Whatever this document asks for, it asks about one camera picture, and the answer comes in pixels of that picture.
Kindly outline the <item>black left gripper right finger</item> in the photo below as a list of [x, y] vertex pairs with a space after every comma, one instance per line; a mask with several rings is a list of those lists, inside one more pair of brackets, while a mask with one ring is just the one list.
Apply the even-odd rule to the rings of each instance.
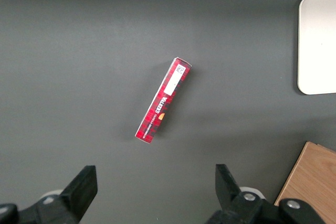
[[285, 198], [275, 206], [250, 190], [242, 191], [225, 164], [216, 165], [215, 190], [221, 210], [207, 223], [324, 223], [303, 200]]

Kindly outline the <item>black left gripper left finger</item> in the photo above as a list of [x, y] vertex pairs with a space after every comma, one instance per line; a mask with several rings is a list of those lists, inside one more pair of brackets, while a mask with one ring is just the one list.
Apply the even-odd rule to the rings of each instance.
[[87, 165], [63, 190], [45, 193], [28, 208], [1, 204], [1, 223], [79, 223], [97, 192], [96, 167]]

